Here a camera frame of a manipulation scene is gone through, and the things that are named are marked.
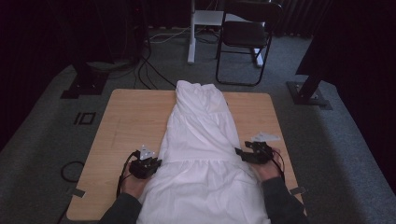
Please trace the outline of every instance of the gray sleeve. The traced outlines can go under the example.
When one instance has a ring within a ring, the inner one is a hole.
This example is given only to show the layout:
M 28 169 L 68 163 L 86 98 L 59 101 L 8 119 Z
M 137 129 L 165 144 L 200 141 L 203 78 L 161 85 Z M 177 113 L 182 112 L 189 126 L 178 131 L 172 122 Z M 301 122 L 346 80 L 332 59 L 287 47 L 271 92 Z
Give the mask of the gray sleeve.
M 142 204 L 132 195 L 121 193 L 98 224 L 136 223 Z
M 282 178 L 263 181 L 262 189 L 265 208 L 272 224 L 309 223 L 304 214 L 304 206 L 290 195 Z

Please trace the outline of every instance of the wooden table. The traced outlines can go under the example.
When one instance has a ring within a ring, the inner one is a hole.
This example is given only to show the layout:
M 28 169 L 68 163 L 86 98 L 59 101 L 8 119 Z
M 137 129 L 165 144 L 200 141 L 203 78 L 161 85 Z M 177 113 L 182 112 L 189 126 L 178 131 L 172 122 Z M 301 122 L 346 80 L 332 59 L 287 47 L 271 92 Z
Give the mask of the wooden table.
M 288 151 L 266 93 L 224 92 L 233 114 L 240 142 L 259 132 L 280 136 L 268 142 L 281 150 L 289 189 L 297 187 Z M 114 90 L 85 163 L 77 189 L 67 210 L 71 220 L 99 220 L 116 199 L 122 166 L 131 152 L 145 145 L 159 151 L 168 117 L 176 103 L 175 91 Z

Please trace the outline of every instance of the white cloth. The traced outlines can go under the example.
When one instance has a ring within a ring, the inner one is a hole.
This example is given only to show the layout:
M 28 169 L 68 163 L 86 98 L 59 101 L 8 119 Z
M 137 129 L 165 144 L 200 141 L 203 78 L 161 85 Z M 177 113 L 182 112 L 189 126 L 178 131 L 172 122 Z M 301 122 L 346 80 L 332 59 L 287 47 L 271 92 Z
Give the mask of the white cloth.
M 239 138 L 213 85 L 177 83 L 159 159 L 137 223 L 271 223 L 260 185 L 235 154 Z

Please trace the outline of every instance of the stand base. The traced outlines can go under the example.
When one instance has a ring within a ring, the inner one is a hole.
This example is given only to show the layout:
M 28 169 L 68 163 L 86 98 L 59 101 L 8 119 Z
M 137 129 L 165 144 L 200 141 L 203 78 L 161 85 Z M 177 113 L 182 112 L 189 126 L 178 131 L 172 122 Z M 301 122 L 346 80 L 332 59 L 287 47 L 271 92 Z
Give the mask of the stand base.
M 309 99 L 302 98 L 299 94 L 303 82 L 286 82 L 288 85 L 293 102 L 296 105 L 318 105 L 322 110 L 332 110 L 332 106 L 328 100 L 323 99 L 320 90 L 317 89 Z
M 69 90 L 64 91 L 61 99 L 77 99 L 80 95 L 101 95 L 106 85 L 108 73 L 94 73 L 95 79 L 90 87 L 81 87 L 76 77 Z

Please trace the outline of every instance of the cable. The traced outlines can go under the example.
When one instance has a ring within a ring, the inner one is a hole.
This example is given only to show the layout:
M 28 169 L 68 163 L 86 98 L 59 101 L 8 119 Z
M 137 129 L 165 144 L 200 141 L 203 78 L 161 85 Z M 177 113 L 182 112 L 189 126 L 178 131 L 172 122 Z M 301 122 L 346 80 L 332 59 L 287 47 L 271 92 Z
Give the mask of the cable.
M 176 37 L 176 36 L 178 36 L 178 35 L 183 35 L 183 33 L 184 33 L 186 30 L 188 30 L 189 28 L 190 28 L 190 26 L 187 27 L 187 28 L 185 28 L 184 30 L 182 30 L 181 32 L 179 32 L 179 33 L 177 33 L 177 34 L 157 34 L 157 35 L 154 35 L 154 36 L 152 36 L 150 39 L 153 39 L 153 38 L 155 38 L 155 37 L 157 37 L 157 36 L 161 36 L 161 35 L 171 35 L 171 37 L 169 37 L 169 38 L 167 38 L 167 39 L 165 39 L 165 40 L 163 40 L 163 41 L 161 41 L 161 42 L 152 42 L 152 41 L 151 41 L 151 43 L 152 43 L 152 44 L 162 44 L 162 43 L 165 43 L 166 41 L 168 41 L 168 40 L 170 40 L 170 39 L 172 39 L 172 38 L 174 38 L 174 37 Z
M 134 70 L 134 86 L 133 86 L 133 89 L 136 89 L 136 82 L 137 82 L 137 76 L 136 76 L 136 72 Z
M 148 70 L 148 66 L 147 66 L 146 64 L 145 64 L 145 67 L 146 67 L 146 77 L 148 78 L 149 83 L 151 83 L 151 85 L 154 86 L 154 88 L 155 88 L 156 90 L 158 90 L 158 87 L 156 87 L 156 86 L 154 85 L 154 83 L 152 82 L 151 78 L 149 77 L 149 70 Z
M 149 61 L 147 61 L 147 59 L 145 59 L 144 57 L 142 57 L 143 60 L 146 61 L 146 63 L 148 63 L 148 65 L 158 74 L 158 76 L 160 76 L 161 78 L 163 78 L 163 80 L 165 80 L 166 82 L 168 82 L 169 84 L 171 84 L 173 87 L 176 87 L 176 85 L 171 82 L 169 79 L 167 79 L 166 77 L 164 77 Z
M 133 155 L 134 155 L 134 152 L 131 153 L 131 155 L 129 155 L 128 159 L 126 159 L 126 161 L 125 161 L 125 163 L 123 165 L 122 172 L 121 172 L 120 177 L 119 177 L 119 184 L 117 185 L 117 197 L 119 197 L 119 195 L 121 193 L 121 184 L 122 184 L 122 182 L 126 179 L 126 177 L 130 176 L 130 175 L 127 175 L 127 176 L 123 177 L 123 174 L 125 173 L 126 167 L 128 166 L 128 162 L 132 158 Z
M 286 182 L 286 179 L 285 179 L 285 162 L 283 161 L 283 158 L 282 158 L 282 156 L 280 156 L 280 153 L 279 153 L 279 152 L 277 152 L 277 151 L 275 151 L 275 150 L 273 150 L 273 152 L 275 152 L 275 153 L 279 156 L 279 158 L 282 160 L 282 167 L 283 167 L 283 170 L 282 170 L 282 168 L 279 166 L 279 164 L 274 160 L 274 158 L 272 158 L 271 161 L 275 164 L 275 166 L 276 166 L 277 169 L 279 170 L 280 176 L 282 177 L 283 182 Z
M 216 38 L 216 40 L 207 40 L 198 36 L 196 36 L 195 39 L 205 44 L 217 44 L 219 42 L 219 35 L 216 34 L 215 32 L 212 32 L 211 35 L 213 35 Z
M 139 77 L 140 82 L 148 89 L 151 90 L 151 88 L 143 81 L 142 76 L 140 71 L 142 70 L 143 65 L 145 65 L 146 61 L 143 61 L 142 64 L 140 64 L 139 70 L 137 71 L 137 76 Z
M 68 162 L 67 164 L 65 164 L 65 165 L 62 167 L 62 169 L 61 169 L 61 176 L 62 176 L 62 179 L 65 180 L 65 181 L 67 181 L 67 182 L 69 182 L 69 183 L 77 183 L 77 182 L 78 182 L 78 179 L 74 180 L 74 179 L 70 179 L 70 178 L 66 177 L 66 176 L 64 175 L 64 169 L 66 169 L 67 166 L 72 165 L 72 164 L 75 164 L 75 163 L 81 164 L 82 167 L 84 167 L 84 165 L 85 165 L 84 162 L 82 162 L 82 161 L 70 161 L 70 162 Z
M 124 48 L 122 50 L 122 54 L 121 54 L 120 58 L 123 58 L 126 47 L 128 46 L 128 19 L 127 19 L 126 15 L 128 15 L 128 14 L 125 14 L 125 44 L 124 44 Z
M 57 224 L 60 224 L 62 222 L 62 219 L 64 219 L 64 216 L 66 215 L 66 212 L 67 212 L 67 209 L 69 209 L 69 206 L 70 206 L 70 203 L 62 211 L 62 214 L 59 216 L 58 221 L 56 222 Z
M 127 71 L 126 73 L 124 73 L 124 74 L 122 74 L 122 75 L 120 75 L 120 76 L 118 76 L 118 77 L 108 77 L 107 79 L 108 79 L 108 80 L 111 80 L 111 79 L 119 79 L 119 78 L 122 78 L 122 77 L 126 77 L 126 76 L 128 76 L 129 74 L 131 74 L 132 72 L 134 72 L 134 70 L 136 70 L 136 66 L 134 67 L 134 69 L 132 69 L 132 70 L 130 70 L 130 71 Z
M 136 66 L 136 62 L 132 60 L 130 60 L 128 63 L 123 63 L 109 68 L 95 67 L 94 65 L 90 64 L 90 68 L 92 69 L 92 71 L 108 72 L 108 73 L 129 70 L 130 68 L 133 68 L 135 66 Z

